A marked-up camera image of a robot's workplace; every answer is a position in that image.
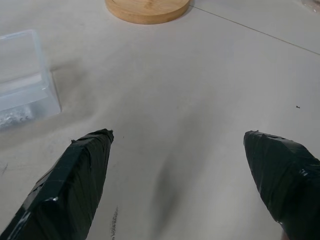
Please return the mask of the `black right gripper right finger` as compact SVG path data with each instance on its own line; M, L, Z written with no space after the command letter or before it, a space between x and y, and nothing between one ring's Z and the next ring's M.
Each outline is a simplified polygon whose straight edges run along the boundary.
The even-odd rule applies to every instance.
M281 136L248 131L243 144L260 198L290 240L320 238L320 161Z

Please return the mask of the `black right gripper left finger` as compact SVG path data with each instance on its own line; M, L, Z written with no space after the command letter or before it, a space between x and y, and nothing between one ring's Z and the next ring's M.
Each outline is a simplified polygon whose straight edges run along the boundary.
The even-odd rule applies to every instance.
M85 240L106 180L112 130L72 140L24 200L2 240Z

